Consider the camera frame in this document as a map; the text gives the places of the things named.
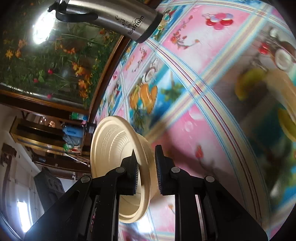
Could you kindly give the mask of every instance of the green leaves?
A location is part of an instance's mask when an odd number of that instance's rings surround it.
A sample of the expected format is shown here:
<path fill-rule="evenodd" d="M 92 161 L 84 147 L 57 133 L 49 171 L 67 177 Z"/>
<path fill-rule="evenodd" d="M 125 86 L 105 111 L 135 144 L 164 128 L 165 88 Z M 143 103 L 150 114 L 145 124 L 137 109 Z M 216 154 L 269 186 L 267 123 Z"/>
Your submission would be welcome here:
<path fill-rule="evenodd" d="M 40 83 L 44 83 L 44 78 L 42 76 L 39 76 L 38 80 Z"/>
<path fill-rule="evenodd" d="M 57 63 L 52 62 L 52 63 L 50 64 L 50 67 L 51 67 L 52 69 L 56 68 L 56 67 L 57 67 Z"/>
<path fill-rule="evenodd" d="M 45 76 L 45 71 L 44 70 L 40 70 L 39 71 L 39 76 L 40 77 L 44 77 Z"/>
<path fill-rule="evenodd" d="M 176 83 L 172 80 L 171 89 L 161 89 L 160 92 L 165 96 L 165 101 L 175 102 L 179 96 L 182 94 L 182 90 L 184 89 L 183 85 L 180 83 Z"/>

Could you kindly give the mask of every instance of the red flower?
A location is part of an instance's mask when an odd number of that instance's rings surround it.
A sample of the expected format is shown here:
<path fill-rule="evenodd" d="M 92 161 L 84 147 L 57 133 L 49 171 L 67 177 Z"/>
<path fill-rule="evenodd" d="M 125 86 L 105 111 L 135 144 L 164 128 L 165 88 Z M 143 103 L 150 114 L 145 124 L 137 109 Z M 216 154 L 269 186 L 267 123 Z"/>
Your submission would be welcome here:
<path fill-rule="evenodd" d="M 201 145 L 198 145 L 198 146 L 196 147 L 195 156 L 196 156 L 196 158 L 198 158 L 198 159 L 203 158 L 203 151 L 202 151 L 202 147 L 201 147 Z"/>
<path fill-rule="evenodd" d="M 172 42 L 173 44 L 176 44 L 176 43 L 178 42 L 178 39 L 177 39 L 175 36 L 172 36 L 172 37 L 170 38 L 170 40 L 171 40 L 171 42 Z"/>
<path fill-rule="evenodd" d="M 142 59 L 144 59 L 147 55 L 147 51 L 143 52 Z"/>
<path fill-rule="evenodd" d="M 100 34 L 105 34 L 106 33 L 106 30 L 103 28 L 99 33 Z"/>

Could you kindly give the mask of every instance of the orange flower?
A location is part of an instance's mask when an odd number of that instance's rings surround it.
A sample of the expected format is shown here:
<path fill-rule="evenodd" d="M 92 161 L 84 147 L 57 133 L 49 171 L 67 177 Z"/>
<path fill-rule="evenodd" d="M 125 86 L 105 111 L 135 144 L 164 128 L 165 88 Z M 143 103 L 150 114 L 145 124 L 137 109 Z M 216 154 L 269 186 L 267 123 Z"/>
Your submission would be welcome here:
<path fill-rule="evenodd" d="M 77 63 L 75 63 L 75 62 L 72 62 L 72 65 L 73 65 L 73 70 L 77 70 L 78 69 L 78 64 Z"/>
<path fill-rule="evenodd" d="M 88 97 L 88 94 L 86 93 L 86 90 L 84 91 L 79 91 L 79 94 L 82 98 L 87 98 Z"/>
<path fill-rule="evenodd" d="M 18 46 L 19 46 L 20 49 L 21 49 L 22 47 L 26 46 L 26 45 L 28 45 L 26 39 L 22 39 L 22 40 L 20 39 L 20 40 L 19 40 L 19 44 L 18 44 Z"/>
<path fill-rule="evenodd" d="M 20 49 L 18 49 L 18 50 L 15 52 L 15 56 L 16 56 L 17 58 L 19 58 L 21 55 L 22 55 L 22 54 L 21 54 L 21 52 L 20 52 Z"/>
<path fill-rule="evenodd" d="M 170 40 L 173 44 L 176 44 L 178 42 L 178 39 L 175 36 L 171 37 Z"/>
<path fill-rule="evenodd" d="M 84 80 L 88 83 L 88 84 L 91 84 L 90 82 L 90 78 L 91 78 L 92 75 L 89 75 L 89 74 L 86 74 L 85 77 L 84 77 Z"/>
<path fill-rule="evenodd" d="M 63 51 L 65 53 L 73 54 L 73 53 L 75 53 L 75 48 L 72 48 L 71 50 L 63 49 Z"/>
<path fill-rule="evenodd" d="M 78 85 L 79 85 L 79 87 L 81 88 L 81 89 L 86 89 L 87 88 L 87 85 L 86 85 L 86 83 L 84 82 L 84 80 L 79 80 L 79 83 L 78 83 Z"/>
<path fill-rule="evenodd" d="M 76 76 L 80 76 L 80 75 L 83 75 L 83 74 L 85 74 L 85 68 L 83 68 L 82 66 L 79 66 L 78 68 L 77 68 L 77 71 L 76 71 Z"/>
<path fill-rule="evenodd" d="M 9 49 L 9 50 L 6 51 L 5 56 L 6 56 L 7 58 L 11 59 L 11 57 L 13 56 L 13 52 Z"/>

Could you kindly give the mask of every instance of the colorful printed tablecloth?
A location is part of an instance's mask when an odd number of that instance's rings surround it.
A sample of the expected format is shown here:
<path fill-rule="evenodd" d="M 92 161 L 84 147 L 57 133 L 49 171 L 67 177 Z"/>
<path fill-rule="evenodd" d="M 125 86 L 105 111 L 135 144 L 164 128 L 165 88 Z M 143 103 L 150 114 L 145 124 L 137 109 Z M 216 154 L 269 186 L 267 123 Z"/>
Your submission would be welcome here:
<path fill-rule="evenodd" d="M 216 177 L 271 238 L 296 201 L 296 40 L 257 0 L 164 0 L 157 10 L 160 25 L 130 44 L 96 122 L 121 116 L 180 168 Z M 174 208 L 174 197 L 155 196 L 120 238 L 174 240 Z"/>

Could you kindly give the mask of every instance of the white wall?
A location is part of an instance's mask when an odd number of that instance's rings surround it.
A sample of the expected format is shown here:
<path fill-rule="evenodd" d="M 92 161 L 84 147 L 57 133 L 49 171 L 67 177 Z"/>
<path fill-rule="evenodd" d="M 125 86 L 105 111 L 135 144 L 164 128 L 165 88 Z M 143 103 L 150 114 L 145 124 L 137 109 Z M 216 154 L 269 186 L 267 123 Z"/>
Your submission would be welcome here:
<path fill-rule="evenodd" d="M 58 179 L 61 180 L 64 191 L 68 191 L 70 187 L 73 186 L 73 184 L 76 182 L 76 180 L 70 180 L 70 179 L 66 179 L 66 178 L 59 178 Z"/>
<path fill-rule="evenodd" d="M 0 151 L 3 143 L 12 146 L 17 151 L 16 158 L 12 159 L 9 183 L 6 188 L 6 211 L 8 222 L 16 233 L 23 238 L 17 201 L 26 202 L 30 214 L 30 223 L 33 224 L 44 213 L 39 200 L 33 177 L 40 170 L 32 162 L 30 153 L 19 143 L 15 143 L 9 134 L 10 127 L 15 117 L 22 118 L 20 110 L 0 104 Z M 2 183 L 6 164 L 0 165 L 0 200 L 2 195 Z"/>

